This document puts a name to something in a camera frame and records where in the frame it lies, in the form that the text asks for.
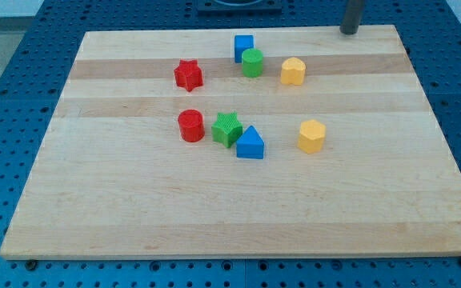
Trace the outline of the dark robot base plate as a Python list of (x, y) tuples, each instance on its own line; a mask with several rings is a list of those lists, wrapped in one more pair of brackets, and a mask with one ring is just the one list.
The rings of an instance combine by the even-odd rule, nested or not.
[(198, 14), (280, 12), (282, 0), (195, 0)]

